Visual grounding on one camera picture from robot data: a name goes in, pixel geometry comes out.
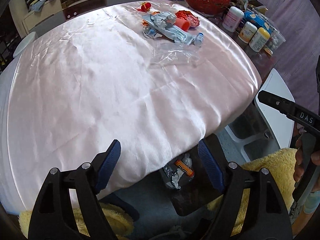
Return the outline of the person's right hand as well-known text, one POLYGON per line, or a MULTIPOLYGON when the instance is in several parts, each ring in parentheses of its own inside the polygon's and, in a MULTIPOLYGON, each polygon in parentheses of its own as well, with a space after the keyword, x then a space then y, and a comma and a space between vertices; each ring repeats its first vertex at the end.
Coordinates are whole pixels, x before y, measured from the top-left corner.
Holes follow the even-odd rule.
MULTIPOLYGON (((301 180, 305 172, 305 166, 303 161, 302 137, 303 136, 301 135, 296 142, 296 148, 297 148, 296 155, 295 155, 296 163, 295 163, 294 174, 293 174, 293 179, 296 183, 298 183, 301 180)), ((316 151, 311 155, 312 162, 317 166, 320 165, 319 158, 320 158, 319 151, 316 151)))

